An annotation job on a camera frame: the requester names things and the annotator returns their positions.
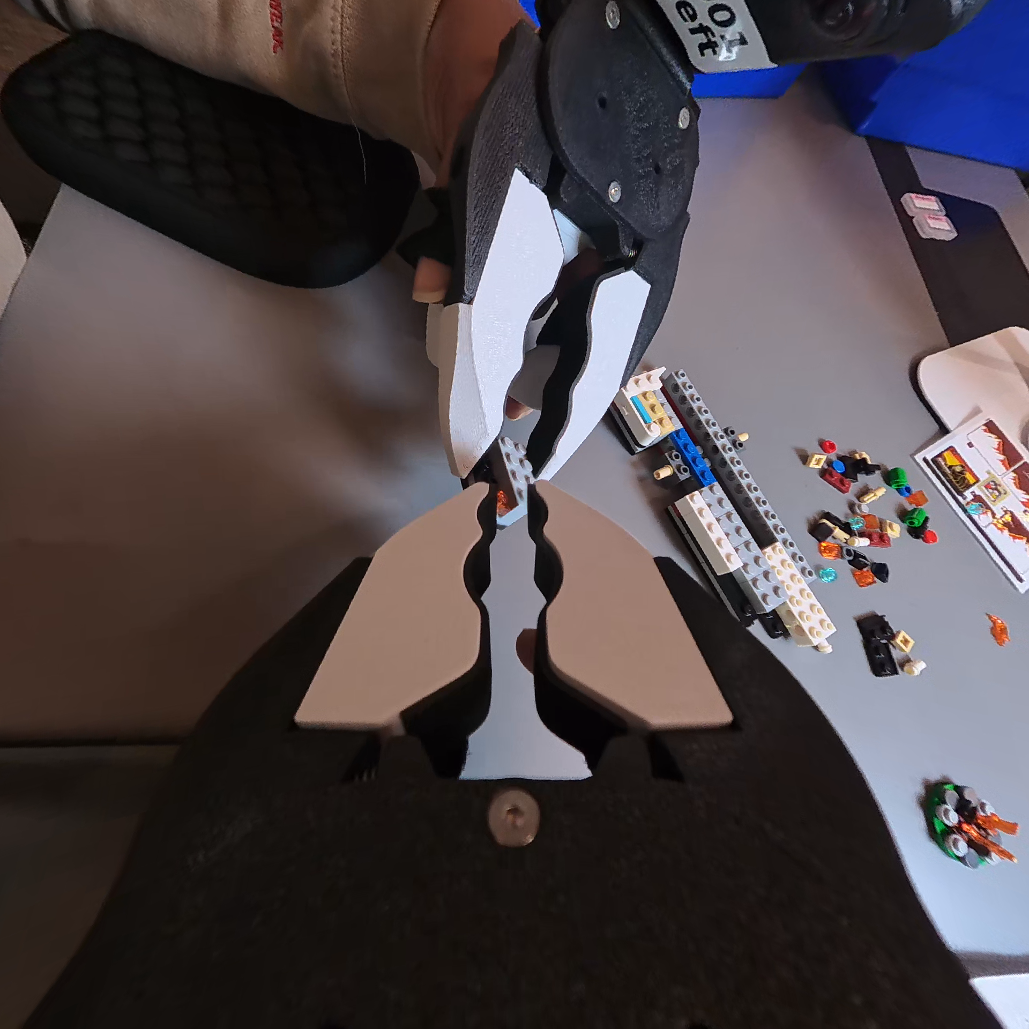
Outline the green round lego campfire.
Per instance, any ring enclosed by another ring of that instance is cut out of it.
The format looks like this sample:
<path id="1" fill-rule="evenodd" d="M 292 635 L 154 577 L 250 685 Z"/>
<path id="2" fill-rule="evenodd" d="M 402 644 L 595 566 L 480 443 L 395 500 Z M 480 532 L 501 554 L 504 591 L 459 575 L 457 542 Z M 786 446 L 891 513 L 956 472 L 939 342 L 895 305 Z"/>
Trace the green round lego campfire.
<path id="1" fill-rule="evenodd" d="M 1018 859 L 1004 845 L 1020 831 L 1018 823 L 1001 818 L 992 804 L 966 785 L 938 780 L 926 787 L 923 809 L 936 846 L 964 868 L 991 868 Z"/>

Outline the printed white paper bag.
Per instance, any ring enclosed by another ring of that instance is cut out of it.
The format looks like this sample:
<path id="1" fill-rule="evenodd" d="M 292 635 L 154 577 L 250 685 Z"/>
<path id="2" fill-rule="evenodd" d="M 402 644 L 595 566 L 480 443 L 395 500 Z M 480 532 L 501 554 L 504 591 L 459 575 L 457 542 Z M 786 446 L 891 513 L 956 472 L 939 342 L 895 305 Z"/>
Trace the printed white paper bag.
<path id="1" fill-rule="evenodd" d="M 975 975 L 971 986 L 1004 1028 L 1028 1028 L 1029 974 L 1027 972 Z"/>

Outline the person's left forearm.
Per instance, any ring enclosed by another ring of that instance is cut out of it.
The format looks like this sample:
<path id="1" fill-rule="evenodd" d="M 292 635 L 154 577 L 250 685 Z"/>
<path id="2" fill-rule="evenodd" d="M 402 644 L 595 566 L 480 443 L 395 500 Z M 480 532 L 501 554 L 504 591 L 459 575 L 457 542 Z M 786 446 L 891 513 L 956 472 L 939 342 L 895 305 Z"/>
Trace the person's left forearm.
<path id="1" fill-rule="evenodd" d="M 430 163 L 423 96 L 435 1 L 20 1 L 65 32 L 102 30 L 203 74 L 357 125 Z"/>

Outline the long grey lego build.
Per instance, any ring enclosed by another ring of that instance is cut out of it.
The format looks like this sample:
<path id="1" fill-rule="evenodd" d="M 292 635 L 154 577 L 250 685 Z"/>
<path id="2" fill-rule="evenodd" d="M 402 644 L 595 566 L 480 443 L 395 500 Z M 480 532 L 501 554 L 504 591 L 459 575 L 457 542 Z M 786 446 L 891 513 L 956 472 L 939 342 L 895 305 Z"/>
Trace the long grey lego build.
<path id="1" fill-rule="evenodd" d="M 742 435 L 721 426 L 688 376 L 632 376 L 610 412 L 633 453 L 659 457 L 654 480 L 680 488 L 668 514 L 729 612 L 830 653 L 836 626 L 813 592 L 813 567 L 747 469 Z"/>

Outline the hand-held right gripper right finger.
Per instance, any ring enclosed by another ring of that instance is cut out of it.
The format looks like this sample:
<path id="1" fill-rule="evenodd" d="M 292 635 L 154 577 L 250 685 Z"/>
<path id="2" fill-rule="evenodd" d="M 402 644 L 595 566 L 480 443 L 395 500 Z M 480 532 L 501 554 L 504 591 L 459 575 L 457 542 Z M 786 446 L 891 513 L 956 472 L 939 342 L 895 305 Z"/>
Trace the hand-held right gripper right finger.
<path id="1" fill-rule="evenodd" d="M 728 702 L 650 551 L 551 482 L 535 484 L 529 519 L 559 684 L 629 728 L 728 726 Z"/>

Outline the small grey lego assembly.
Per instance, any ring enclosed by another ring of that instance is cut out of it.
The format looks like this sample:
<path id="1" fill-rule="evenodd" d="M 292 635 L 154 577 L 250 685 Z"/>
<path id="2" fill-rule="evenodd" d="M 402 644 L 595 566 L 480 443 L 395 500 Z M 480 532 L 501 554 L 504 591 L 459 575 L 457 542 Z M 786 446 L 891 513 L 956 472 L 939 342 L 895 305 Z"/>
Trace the small grey lego assembly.
<path id="1" fill-rule="evenodd" d="M 514 439 L 501 435 L 492 443 L 472 471 L 475 482 L 487 482 L 508 494 L 518 507 L 512 514 L 497 521 L 503 529 L 514 524 L 528 511 L 529 486 L 534 482 L 532 465 L 526 448 Z"/>

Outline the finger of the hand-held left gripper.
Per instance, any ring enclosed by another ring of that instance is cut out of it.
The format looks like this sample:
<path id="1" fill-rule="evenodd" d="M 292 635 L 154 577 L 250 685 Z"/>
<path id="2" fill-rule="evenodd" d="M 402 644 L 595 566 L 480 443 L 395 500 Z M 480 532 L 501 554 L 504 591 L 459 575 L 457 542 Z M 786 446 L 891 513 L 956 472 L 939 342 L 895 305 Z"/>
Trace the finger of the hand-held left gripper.
<path id="1" fill-rule="evenodd" d="M 547 197 L 514 170 L 475 297 L 446 305 L 435 330 L 439 420 L 458 480 L 469 475 L 502 428 L 526 327 L 553 290 L 563 258 Z"/>
<path id="2" fill-rule="evenodd" d="M 650 284 L 631 270 L 581 281 L 549 314 L 538 338 L 556 347 L 542 406 L 527 443 L 536 480 L 549 480 L 586 441 L 622 387 Z"/>

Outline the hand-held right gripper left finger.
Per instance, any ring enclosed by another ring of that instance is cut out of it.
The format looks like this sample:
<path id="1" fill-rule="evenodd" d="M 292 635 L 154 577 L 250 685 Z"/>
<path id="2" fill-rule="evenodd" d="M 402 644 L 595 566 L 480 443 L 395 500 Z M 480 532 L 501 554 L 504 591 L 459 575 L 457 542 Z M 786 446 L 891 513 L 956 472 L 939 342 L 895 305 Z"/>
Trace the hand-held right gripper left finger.
<path id="1" fill-rule="evenodd" d="M 472 669 L 482 618 L 465 566 L 483 542 L 483 505 L 493 529 L 494 501 L 478 483 L 376 551 L 296 711 L 298 728 L 402 732 L 406 712 Z"/>

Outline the lego sticker sheet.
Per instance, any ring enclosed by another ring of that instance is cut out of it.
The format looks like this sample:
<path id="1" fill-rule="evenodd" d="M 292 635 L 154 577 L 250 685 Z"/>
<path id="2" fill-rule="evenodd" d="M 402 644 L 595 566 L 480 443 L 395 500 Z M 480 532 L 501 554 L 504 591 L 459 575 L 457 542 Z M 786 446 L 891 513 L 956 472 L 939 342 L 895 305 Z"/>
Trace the lego sticker sheet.
<path id="1" fill-rule="evenodd" d="M 977 409 L 914 455 L 1015 589 L 1028 589 L 1027 452 Z"/>

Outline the person's left hand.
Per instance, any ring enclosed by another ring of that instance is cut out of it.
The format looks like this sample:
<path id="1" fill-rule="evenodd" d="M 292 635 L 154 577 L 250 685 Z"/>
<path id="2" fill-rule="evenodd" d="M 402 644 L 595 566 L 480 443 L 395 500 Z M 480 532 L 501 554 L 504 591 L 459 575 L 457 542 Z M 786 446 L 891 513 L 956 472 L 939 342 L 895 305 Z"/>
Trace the person's left hand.
<path id="1" fill-rule="evenodd" d="M 517 1 L 442 1 L 436 8 L 420 81 L 427 148 L 419 150 L 436 187 L 448 184 L 461 126 L 490 84 L 503 39 L 521 21 L 529 19 Z"/>

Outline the pile of lego pieces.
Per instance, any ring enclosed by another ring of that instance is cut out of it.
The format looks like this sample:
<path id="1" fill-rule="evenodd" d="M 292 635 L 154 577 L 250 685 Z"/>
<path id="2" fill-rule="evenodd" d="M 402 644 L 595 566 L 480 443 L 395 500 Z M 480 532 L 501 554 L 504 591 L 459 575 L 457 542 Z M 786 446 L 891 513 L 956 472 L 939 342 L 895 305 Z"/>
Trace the pile of lego pieces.
<path id="1" fill-rule="evenodd" d="M 925 508 L 927 497 L 913 488 L 903 467 L 875 462 L 867 452 L 845 453 L 829 439 L 809 453 L 804 465 L 848 500 L 846 513 L 824 510 L 809 521 L 822 559 L 816 574 L 826 583 L 837 576 L 830 567 L 835 562 L 846 565 L 860 588 L 885 586 L 890 567 L 879 551 L 893 547 L 903 536 L 928 546 L 938 542 Z M 925 671 L 926 662 L 913 652 L 914 639 L 883 614 L 860 615 L 856 624 L 873 676 L 918 677 Z"/>

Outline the white book stand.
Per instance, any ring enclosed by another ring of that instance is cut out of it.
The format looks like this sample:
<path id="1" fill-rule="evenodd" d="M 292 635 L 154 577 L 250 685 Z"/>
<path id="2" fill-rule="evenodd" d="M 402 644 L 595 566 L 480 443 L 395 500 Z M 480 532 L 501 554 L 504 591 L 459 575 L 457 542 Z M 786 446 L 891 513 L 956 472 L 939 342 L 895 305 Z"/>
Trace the white book stand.
<path id="1" fill-rule="evenodd" d="M 975 413 L 1028 442 L 1028 331 L 1009 327 L 926 356 L 916 370 L 924 404 L 947 431 Z"/>

